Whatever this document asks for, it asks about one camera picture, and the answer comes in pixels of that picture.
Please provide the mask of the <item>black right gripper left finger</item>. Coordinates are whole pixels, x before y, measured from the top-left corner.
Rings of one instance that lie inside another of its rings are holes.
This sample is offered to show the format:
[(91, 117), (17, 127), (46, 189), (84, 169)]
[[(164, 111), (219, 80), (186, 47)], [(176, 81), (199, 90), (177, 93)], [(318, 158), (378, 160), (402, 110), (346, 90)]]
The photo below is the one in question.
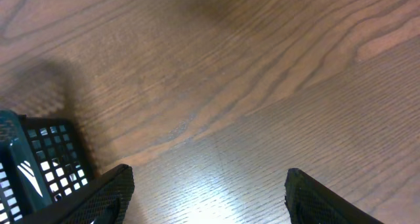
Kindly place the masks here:
[(123, 223), (134, 193), (133, 169), (120, 164), (73, 194), (18, 220), (21, 224)]

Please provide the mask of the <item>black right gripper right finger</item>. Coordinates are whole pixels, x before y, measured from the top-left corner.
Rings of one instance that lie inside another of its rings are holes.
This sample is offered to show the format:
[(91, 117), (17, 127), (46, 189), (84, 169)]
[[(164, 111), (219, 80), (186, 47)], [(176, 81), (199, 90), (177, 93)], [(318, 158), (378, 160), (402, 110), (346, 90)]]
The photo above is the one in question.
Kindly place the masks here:
[(382, 224), (298, 168), (287, 171), (285, 205), (292, 224)]

